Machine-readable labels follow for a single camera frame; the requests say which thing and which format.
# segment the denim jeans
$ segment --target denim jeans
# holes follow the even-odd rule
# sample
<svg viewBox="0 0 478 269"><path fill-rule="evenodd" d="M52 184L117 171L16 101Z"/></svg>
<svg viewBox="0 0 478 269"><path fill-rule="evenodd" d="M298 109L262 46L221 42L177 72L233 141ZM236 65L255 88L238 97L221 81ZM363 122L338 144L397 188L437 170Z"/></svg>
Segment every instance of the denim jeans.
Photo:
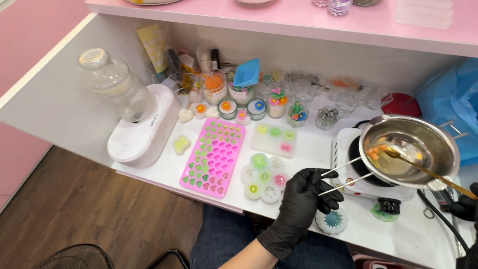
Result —
<svg viewBox="0 0 478 269"><path fill-rule="evenodd" d="M251 220L203 205L203 225L191 251L191 269L217 269L256 238ZM354 269L345 243L308 232L295 251L275 269Z"/></svg>

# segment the black glove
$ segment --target black glove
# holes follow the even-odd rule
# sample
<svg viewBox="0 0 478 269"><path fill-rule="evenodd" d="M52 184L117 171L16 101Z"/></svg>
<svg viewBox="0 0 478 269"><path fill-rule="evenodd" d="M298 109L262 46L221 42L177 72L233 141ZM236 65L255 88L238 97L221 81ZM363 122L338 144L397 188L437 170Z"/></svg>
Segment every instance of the black glove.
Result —
<svg viewBox="0 0 478 269"><path fill-rule="evenodd" d="M473 183L470 186L470 191L478 196L478 183ZM471 199L466 195L461 195L457 202L454 202L450 206L451 214L456 217L475 222L475 230L478 231L478 212L477 201ZM456 261L457 269L478 269L478 246L474 244L467 255L463 258L459 258Z"/></svg>
<svg viewBox="0 0 478 269"><path fill-rule="evenodd" d="M306 168L295 174L285 185L279 216L257 237L259 243L280 260L285 260L307 234L317 209L328 214L330 209L338 209L337 202L344 200L339 191L317 196L333 189L321 180L320 175L327 171L329 170ZM329 179L336 177L338 174L335 171L324 176Z"/></svg>

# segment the gold spoon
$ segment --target gold spoon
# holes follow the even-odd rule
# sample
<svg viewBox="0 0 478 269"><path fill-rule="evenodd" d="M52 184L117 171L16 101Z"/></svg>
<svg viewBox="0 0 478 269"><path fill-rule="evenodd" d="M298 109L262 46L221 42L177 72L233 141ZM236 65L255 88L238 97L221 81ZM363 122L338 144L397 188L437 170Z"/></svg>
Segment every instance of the gold spoon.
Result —
<svg viewBox="0 0 478 269"><path fill-rule="evenodd" d="M388 156L390 156L392 158L400 159L402 161L405 161L405 162L415 166L416 168L420 169L421 171L423 171L423 172L427 173L428 175L438 179L439 181L445 183L446 185L452 187L453 189L455 189L455 190L461 192L462 194L470 197L471 199L478 200L478 197L475 194L473 194L471 191L469 191L469 190L467 190L467 189L465 189L461 186L458 186L455 183L453 183L453 182L451 182L451 181L449 181L449 180L447 180L447 179L445 179L441 176L438 176L437 174L433 173L432 171L430 171L428 169L425 169L425 168L423 168L423 167L421 167L421 166L419 166L419 165L417 165L417 164L415 164L415 163L413 163L413 162L411 162L407 159L402 158L402 156L400 155L400 152L398 152L396 150L393 150L393 149L390 149L390 148L387 148L383 152L385 152Z"/></svg>

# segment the pink silicone mold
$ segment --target pink silicone mold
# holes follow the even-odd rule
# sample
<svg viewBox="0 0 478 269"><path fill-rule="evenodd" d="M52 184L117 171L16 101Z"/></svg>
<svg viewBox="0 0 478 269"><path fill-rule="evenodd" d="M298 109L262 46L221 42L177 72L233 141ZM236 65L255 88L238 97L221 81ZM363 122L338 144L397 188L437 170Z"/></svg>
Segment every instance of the pink silicone mold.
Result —
<svg viewBox="0 0 478 269"><path fill-rule="evenodd" d="M181 186L222 198L245 133L241 125L207 119L179 179Z"/></svg>

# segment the red object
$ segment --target red object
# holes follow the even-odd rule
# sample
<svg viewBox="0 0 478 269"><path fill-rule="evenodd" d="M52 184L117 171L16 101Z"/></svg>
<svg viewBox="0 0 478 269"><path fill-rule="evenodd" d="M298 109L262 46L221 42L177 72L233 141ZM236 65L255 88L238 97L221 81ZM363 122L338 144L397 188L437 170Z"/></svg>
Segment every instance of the red object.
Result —
<svg viewBox="0 0 478 269"><path fill-rule="evenodd" d="M393 93L393 101L384 105L382 110L385 114L400 114L412 117L420 117L422 112L417 100L404 93Z"/></svg>

